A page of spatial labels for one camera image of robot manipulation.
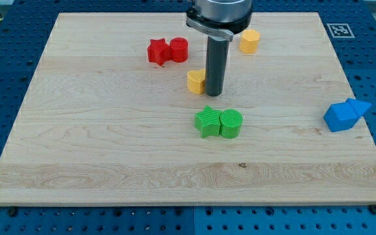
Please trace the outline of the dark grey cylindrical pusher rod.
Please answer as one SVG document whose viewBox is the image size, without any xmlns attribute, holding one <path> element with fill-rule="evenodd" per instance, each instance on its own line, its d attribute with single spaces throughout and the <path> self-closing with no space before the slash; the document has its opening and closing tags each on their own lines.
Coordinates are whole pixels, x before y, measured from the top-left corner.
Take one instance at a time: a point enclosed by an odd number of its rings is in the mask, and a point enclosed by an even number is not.
<svg viewBox="0 0 376 235">
<path fill-rule="evenodd" d="M 206 51 L 205 92 L 216 97 L 222 93 L 227 65 L 229 41 L 208 37 Z"/>
</svg>

